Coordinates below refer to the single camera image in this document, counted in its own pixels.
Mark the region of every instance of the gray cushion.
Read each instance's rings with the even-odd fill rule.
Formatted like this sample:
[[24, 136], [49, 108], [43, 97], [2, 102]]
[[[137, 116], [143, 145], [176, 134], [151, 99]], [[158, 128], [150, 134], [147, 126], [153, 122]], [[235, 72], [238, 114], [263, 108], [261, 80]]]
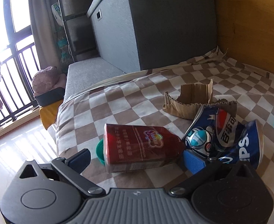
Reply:
[[69, 66], [64, 100], [102, 80], [125, 74], [101, 57], [78, 61]]

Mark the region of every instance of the plastic bottle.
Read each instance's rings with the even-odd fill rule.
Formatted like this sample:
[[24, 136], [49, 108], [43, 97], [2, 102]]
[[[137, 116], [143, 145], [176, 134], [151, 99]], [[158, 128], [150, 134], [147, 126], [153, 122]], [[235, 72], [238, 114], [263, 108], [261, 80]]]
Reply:
[[63, 51], [61, 53], [60, 65], [61, 65], [61, 70], [64, 74], [67, 74], [67, 71], [69, 69], [69, 65], [73, 64], [73, 63], [74, 63], [74, 60], [71, 57], [71, 55], [68, 52]]
[[57, 45], [62, 51], [68, 51], [69, 43], [67, 42], [63, 27], [60, 27], [57, 31]]

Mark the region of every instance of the curtain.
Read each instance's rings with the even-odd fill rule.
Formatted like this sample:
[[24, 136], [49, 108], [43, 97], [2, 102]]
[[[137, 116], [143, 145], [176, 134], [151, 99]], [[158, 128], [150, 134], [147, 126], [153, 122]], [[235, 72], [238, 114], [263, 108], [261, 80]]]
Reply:
[[40, 68], [56, 66], [61, 71], [50, 0], [29, 0], [29, 12]]

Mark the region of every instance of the tiled floor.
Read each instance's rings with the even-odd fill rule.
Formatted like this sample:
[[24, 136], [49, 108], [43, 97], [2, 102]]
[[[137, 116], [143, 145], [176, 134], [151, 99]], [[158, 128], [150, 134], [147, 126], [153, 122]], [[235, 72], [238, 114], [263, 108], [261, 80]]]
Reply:
[[[39, 118], [0, 138], [0, 199], [27, 158], [47, 163], [55, 157], [56, 144]], [[0, 224], [5, 224], [1, 213]]]

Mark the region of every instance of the cardboard piece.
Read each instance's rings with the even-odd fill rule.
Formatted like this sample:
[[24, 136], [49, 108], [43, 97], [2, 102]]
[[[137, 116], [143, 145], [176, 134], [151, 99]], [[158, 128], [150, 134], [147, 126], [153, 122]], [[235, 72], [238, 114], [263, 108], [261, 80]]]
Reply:
[[228, 102], [220, 99], [216, 103], [213, 100], [213, 80], [209, 84], [184, 84], [181, 85], [181, 94], [177, 100], [173, 99], [168, 92], [165, 93], [163, 111], [183, 119], [193, 120], [202, 105], [215, 105], [224, 109], [233, 117], [236, 116], [237, 102]]

